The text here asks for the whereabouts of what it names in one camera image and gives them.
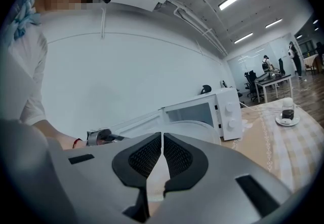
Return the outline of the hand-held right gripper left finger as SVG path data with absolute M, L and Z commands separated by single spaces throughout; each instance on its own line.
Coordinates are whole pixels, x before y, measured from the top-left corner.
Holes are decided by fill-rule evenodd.
M 49 153 L 77 223 L 146 223 L 146 181 L 161 155 L 161 133 Z

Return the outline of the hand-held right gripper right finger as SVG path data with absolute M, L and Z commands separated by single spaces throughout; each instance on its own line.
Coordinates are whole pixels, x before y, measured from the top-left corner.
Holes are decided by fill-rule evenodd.
M 291 191 L 273 174 L 233 149 L 178 134 L 164 142 L 190 151 L 192 164 L 172 177 L 149 223 L 255 223 L 278 209 Z M 204 154 L 205 166 L 195 152 Z

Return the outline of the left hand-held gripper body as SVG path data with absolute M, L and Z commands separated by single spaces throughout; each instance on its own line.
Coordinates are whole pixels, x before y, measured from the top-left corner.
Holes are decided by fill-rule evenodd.
M 87 132 L 86 146 L 96 146 L 126 140 L 126 137 L 113 134 L 110 129 L 99 129 Z

